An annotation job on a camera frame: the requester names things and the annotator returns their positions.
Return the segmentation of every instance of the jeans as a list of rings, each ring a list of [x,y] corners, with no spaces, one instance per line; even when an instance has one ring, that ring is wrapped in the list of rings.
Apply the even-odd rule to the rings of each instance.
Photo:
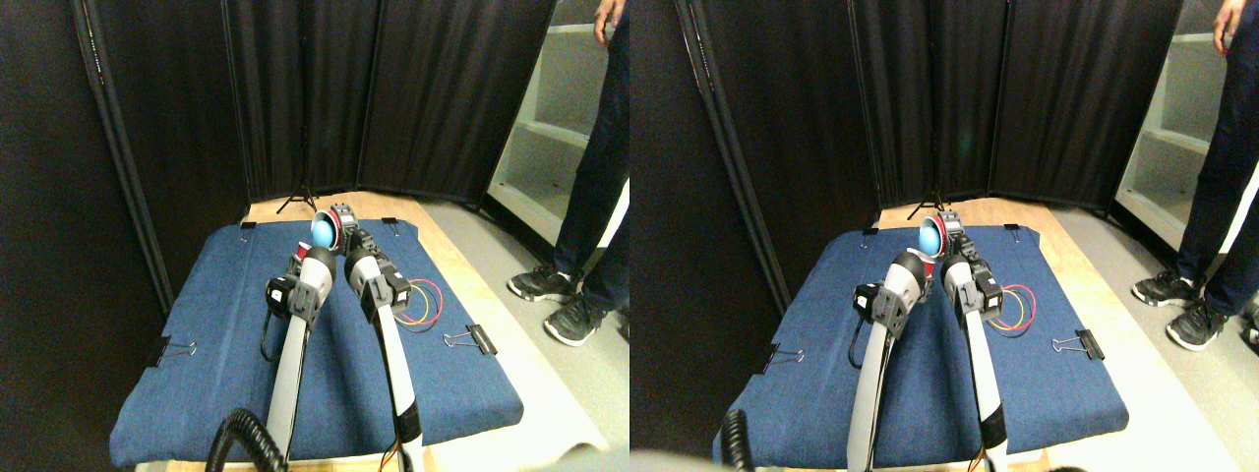
[[[1228,54],[1220,118],[1197,176],[1197,191],[1176,269],[1201,283],[1228,235],[1241,194],[1259,164],[1259,0],[1250,1]],[[1238,315],[1259,292],[1259,199],[1250,204],[1233,248],[1206,284],[1206,302]]]
[[[630,78],[624,50],[628,34],[628,16],[623,16],[608,45],[608,70],[599,94],[599,115],[582,164],[577,166],[568,214],[555,240],[555,268],[567,274],[575,274],[594,253],[616,210],[621,189],[630,179],[624,116],[628,106],[624,93]],[[624,240],[619,234],[613,237],[603,257],[585,277],[583,296],[598,310],[618,310],[630,300]]]

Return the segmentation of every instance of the hand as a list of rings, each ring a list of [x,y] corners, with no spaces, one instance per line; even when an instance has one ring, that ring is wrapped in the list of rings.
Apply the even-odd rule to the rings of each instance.
[[[608,48],[608,37],[603,34],[604,25],[617,28],[621,23],[621,14],[626,10],[626,0],[602,0],[599,8],[594,10],[594,40]]]
[[[1220,8],[1220,14],[1215,16],[1215,52],[1228,55],[1229,49],[1224,47],[1224,35],[1229,38],[1238,33],[1238,23],[1241,23],[1241,10],[1245,9],[1246,0],[1225,0]]]

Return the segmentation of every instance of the gray floor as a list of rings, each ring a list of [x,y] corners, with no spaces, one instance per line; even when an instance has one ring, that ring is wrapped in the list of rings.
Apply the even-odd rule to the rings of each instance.
[[[1238,466],[1259,469],[1259,355],[1241,340],[1241,320],[1230,320],[1202,352],[1181,349],[1165,329],[1182,308],[1155,308],[1129,292],[1137,281],[1165,271],[1162,264],[1126,233],[1088,211],[1053,205],[1050,210],[1171,365]]]
[[[512,295],[506,282],[533,269],[538,261],[512,237],[476,214],[443,201],[421,201],[481,278],[525,329],[534,345],[577,396],[613,449],[630,448],[630,344],[616,329],[613,313],[582,347],[569,347],[543,331],[543,320],[559,303],[528,302]]]

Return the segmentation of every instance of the tripod stand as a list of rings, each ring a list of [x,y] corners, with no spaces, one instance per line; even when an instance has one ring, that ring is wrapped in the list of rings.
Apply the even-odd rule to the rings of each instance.
[[[311,205],[311,210],[319,211],[319,208],[315,208],[315,193],[311,191],[310,175],[307,175],[305,170],[306,169],[302,169],[302,184],[293,188],[293,193],[288,195],[288,200],[285,200],[285,204],[279,205],[279,209],[276,210],[277,215],[279,214],[279,211],[285,210],[285,206],[288,206],[288,204],[293,201],[305,203],[307,205]]]

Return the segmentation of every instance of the binder clip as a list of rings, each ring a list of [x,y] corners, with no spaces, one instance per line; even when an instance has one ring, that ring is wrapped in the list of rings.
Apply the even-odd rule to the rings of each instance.
[[[166,347],[183,347],[183,350],[166,354]],[[195,341],[189,344],[172,344],[170,342],[170,336],[162,336],[157,340],[157,342],[154,342],[152,349],[149,350],[149,366],[156,368],[157,365],[161,364],[161,360],[166,357],[183,356],[183,355],[190,356],[194,354],[196,354]]]
[[[1015,238],[1016,244],[1022,242],[1019,239],[1019,232],[1022,230],[1022,227],[1020,227],[1016,223],[1006,223],[1006,230],[1010,232],[1010,235]]]
[[[254,223],[254,222],[240,222],[240,242],[242,243],[248,243],[249,242],[249,234],[253,233],[253,228],[257,227],[257,225],[258,225],[258,223]]]
[[[870,239],[879,234],[879,228],[866,228],[861,230],[861,249],[870,247]]]
[[[402,235],[402,234],[398,233],[398,219],[397,218],[393,218],[393,216],[381,218],[380,222],[384,223],[384,224],[388,224],[389,229],[394,230],[394,237],[395,238],[399,237],[399,235]]]
[[[774,342],[774,344],[771,344],[768,349],[765,349],[765,366],[764,366],[764,369],[760,369],[760,374],[768,373],[769,371],[769,366],[774,365],[774,364],[791,362],[791,361],[794,361],[796,364],[799,364],[801,361],[805,360],[805,350],[803,349],[801,349],[798,351],[784,351],[781,347],[782,347],[782,344]],[[774,357],[778,356],[779,354],[789,354],[791,357],[774,360]]]
[[[492,356],[492,355],[497,355],[499,354],[499,349],[494,347],[494,342],[490,341],[490,335],[485,334],[485,330],[481,327],[481,325],[465,325],[463,327],[468,329],[468,332],[465,332],[462,335],[453,335],[453,336],[451,336],[451,335],[442,335],[442,342],[446,342],[446,347],[473,346],[473,347],[481,349],[481,354],[482,355],[491,355]],[[457,340],[460,337],[463,337],[463,336],[472,336],[472,342],[456,342],[454,341],[454,340]]]
[[[1064,344],[1075,340],[1079,340],[1080,345],[1084,346],[1084,349],[1063,346]],[[1054,341],[1054,352],[1080,351],[1088,354],[1089,359],[1105,360],[1105,354],[1102,354],[1102,346],[1098,345],[1098,340],[1093,337],[1093,332],[1089,330],[1075,330],[1075,337],[1071,337],[1069,340],[1061,340],[1061,341],[1053,340],[1053,341]]]

